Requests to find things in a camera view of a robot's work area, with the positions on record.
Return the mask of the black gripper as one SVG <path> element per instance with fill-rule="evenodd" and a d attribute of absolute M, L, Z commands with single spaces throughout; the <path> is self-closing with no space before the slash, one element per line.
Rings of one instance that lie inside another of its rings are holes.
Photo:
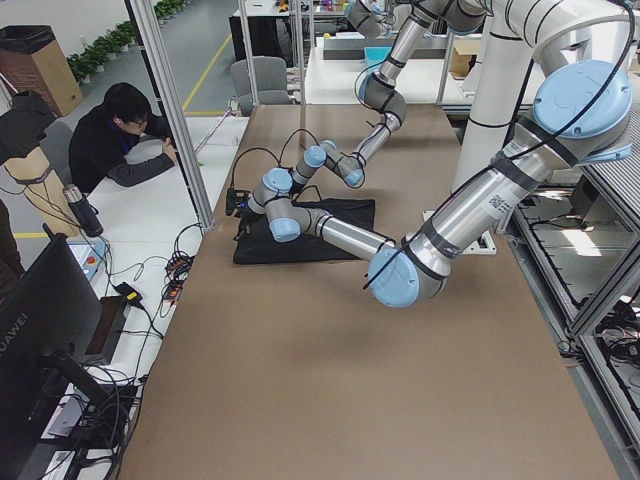
<path fill-rule="evenodd" d="M 254 212 L 247 202 L 240 202 L 236 208 L 236 218 L 240 219 L 238 225 L 238 235 L 249 235 L 251 233 L 252 225 L 260 220 L 260 215 Z"/>

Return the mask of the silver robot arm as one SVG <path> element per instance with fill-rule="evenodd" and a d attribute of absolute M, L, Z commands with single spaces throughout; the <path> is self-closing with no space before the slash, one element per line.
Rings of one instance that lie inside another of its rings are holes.
<path fill-rule="evenodd" d="M 484 21 L 486 11 L 469 1 L 411 1 L 408 17 L 403 21 L 391 50 L 384 60 L 367 69 L 360 83 L 357 99 L 361 105 L 380 114 L 371 133 L 363 138 L 353 152 L 342 153 L 331 140 L 309 148 L 312 162 L 301 161 L 294 169 L 294 183 L 304 186 L 316 170 L 325 166 L 351 188 L 362 186 L 365 167 L 405 121 L 407 104 L 396 89 L 396 80 L 419 40 L 431 24 L 444 20 L 457 34 L 470 34 Z"/>
<path fill-rule="evenodd" d="M 495 107 L 488 125 L 471 124 L 466 146 L 480 148 L 483 167 L 466 179 L 414 233 L 395 242 L 323 209 L 297 206 L 313 175 L 327 168 L 352 188 L 365 168 L 405 121 L 407 106 L 396 80 L 429 26 L 444 20 L 465 35 L 491 24 L 474 113 L 494 93 L 525 73 L 525 61 L 543 73 L 528 112 L 513 120 L 515 95 Z M 367 288 L 389 307 L 407 307 L 436 296 L 453 261 L 485 231 L 558 170 L 627 158 L 632 94 L 626 72 L 635 36 L 632 7 L 625 1 L 415 1 L 390 53 L 361 83 L 359 101 L 380 118 L 351 154 L 331 141 L 309 147 L 292 168 L 275 167 L 248 192 L 230 190 L 225 212 L 239 229 L 265 220 L 272 238 L 291 242 L 311 234 L 368 261 Z M 509 140 L 492 140 L 489 128 Z"/>

